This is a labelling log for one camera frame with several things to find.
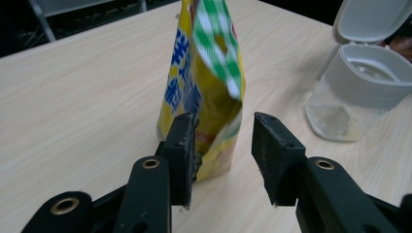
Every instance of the snack bag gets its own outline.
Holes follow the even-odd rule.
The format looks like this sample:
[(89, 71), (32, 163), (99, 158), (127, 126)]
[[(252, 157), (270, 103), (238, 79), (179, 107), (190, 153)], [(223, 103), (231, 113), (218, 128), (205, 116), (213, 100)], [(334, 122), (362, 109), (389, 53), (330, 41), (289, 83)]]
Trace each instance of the snack bag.
[(197, 181), (230, 169), (244, 91), (241, 55), (224, 0), (183, 0), (157, 135), (164, 140), (174, 117), (195, 114)]

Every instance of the plastic container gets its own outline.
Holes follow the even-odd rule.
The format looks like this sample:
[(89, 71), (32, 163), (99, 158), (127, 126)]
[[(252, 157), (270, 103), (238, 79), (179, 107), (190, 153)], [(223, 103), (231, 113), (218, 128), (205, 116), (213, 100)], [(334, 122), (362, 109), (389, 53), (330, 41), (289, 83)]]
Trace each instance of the plastic container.
[(333, 25), (337, 48), (305, 106), (317, 135), (354, 142), (412, 92), (411, 63), (376, 46), (411, 13), (410, 0), (342, 3)]

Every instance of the light wood tabletop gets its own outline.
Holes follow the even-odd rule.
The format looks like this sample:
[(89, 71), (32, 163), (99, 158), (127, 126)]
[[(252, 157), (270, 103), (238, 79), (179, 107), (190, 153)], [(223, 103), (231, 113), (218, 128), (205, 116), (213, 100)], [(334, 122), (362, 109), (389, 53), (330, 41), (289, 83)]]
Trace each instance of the light wood tabletop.
[[(273, 207), (251, 155), (254, 112), (281, 120), (307, 156), (340, 163), (368, 194), (412, 192), (412, 96), (355, 143), (317, 137), (304, 105), (335, 43), (332, 27), (256, 0), (227, 0), (246, 77), (231, 169), (195, 183), (173, 232), (299, 232)], [(97, 199), (153, 155), (181, 2), (0, 59), (0, 232), (20, 232), (54, 195)]]

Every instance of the open flip lid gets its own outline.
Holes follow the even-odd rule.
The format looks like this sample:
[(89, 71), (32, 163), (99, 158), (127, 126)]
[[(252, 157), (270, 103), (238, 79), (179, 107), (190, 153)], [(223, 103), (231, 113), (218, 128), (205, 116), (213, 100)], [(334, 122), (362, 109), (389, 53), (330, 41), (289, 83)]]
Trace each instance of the open flip lid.
[(339, 44), (377, 44), (412, 14), (412, 0), (344, 0), (333, 24)]

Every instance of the green checkered pattern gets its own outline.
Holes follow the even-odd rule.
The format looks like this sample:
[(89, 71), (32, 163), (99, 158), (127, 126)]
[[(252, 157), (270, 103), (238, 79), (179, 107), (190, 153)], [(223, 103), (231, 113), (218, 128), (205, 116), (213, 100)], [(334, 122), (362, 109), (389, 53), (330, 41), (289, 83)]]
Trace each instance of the green checkered pattern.
[[(238, 44), (224, 0), (199, 0), (192, 30), (194, 45), (203, 62), (218, 79), (226, 83), (230, 96), (240, 101)], [(216, 37), (224, 39), (226, 53), (216, 43)]]

